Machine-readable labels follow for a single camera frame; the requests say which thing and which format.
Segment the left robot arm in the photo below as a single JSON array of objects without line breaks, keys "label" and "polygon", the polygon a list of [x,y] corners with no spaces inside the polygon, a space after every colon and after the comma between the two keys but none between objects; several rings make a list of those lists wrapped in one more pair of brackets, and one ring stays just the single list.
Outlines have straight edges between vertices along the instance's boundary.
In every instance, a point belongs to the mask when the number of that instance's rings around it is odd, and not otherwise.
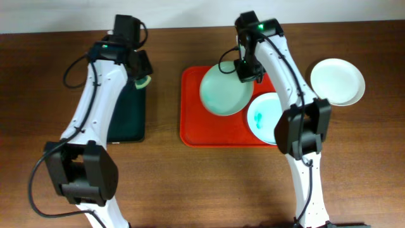
[{"label": "left robot arm", "polygon": [[111,34],[82,57],[88,62],[84,91],[58,142],[47,142],[44,162],[56,194],[78,207],[93,227],[130,227],[115,198],[118,167],[107,152],[108,129],[126,85],[145,88],[153,72],[140,32],[144,22],[116,15]]}]

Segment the pale green plate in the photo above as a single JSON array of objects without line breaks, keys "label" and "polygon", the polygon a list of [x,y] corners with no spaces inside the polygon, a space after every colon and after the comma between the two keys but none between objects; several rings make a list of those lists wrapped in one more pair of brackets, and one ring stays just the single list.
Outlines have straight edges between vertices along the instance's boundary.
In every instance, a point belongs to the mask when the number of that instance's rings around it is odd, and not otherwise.
[{"label": "pale green plate", "polygon": [[230,116],[242,110],[251,100],[254,82],[241,82],[232,61],[212,66],[203,76],[199,86],[202,105],[217,116]]}]

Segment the white plate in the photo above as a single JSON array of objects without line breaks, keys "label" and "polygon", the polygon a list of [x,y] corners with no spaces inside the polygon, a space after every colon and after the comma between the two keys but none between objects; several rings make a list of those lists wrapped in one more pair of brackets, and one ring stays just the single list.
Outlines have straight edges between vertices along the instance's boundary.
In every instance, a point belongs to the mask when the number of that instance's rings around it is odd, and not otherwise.
[{"label": "white plate", "polygon": [[310,83],[319,98],[327,99],[335,106],[357,103],[366,89],[365,79],[359,69],[338,58],[317,63],[310,73]]}]

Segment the pale blue plate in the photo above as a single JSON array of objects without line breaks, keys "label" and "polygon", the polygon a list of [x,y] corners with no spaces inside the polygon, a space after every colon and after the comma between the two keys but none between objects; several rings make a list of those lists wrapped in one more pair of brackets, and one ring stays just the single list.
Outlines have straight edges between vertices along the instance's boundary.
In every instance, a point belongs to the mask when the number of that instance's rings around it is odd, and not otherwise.
[{"label": "pale blue plate", "polygon": [[254,98],[247,110],[247,125],[253,135],[269,145],[276,145],[275,127],[282,116],[280,99],[276,92]]}]

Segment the green yellow sponge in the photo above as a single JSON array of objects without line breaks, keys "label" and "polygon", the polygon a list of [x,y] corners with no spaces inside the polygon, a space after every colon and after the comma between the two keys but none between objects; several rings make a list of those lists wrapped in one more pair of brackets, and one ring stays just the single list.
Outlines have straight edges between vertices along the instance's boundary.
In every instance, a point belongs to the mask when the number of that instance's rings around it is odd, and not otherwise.
[{"label": "green yellow sponge", "polygon": [[137,79],[134,81],[134,85],[136,89],[143,89],[146,86],[148,86],[148,84],[151,81],[151,77],[149,75],[146,75],[145,77],[141,78],[141,79]]}]

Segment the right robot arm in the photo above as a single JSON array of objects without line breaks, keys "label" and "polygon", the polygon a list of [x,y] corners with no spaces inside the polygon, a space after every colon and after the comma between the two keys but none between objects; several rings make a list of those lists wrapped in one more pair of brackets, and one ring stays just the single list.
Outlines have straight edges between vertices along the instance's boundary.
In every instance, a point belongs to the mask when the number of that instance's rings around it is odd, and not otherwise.
[{"label": "right robot arm", "polygon": [[264,75],[278,94],[282,115],[274,135],[285,155],[294,183],[294,227],[331,227],[320,177],[322,144],[332,107],[307,85],[289,52],[283,28],[276,19],[260,21],[255,12],[235,21],[239,59],[234,61],[241,82],[261,82]]}]

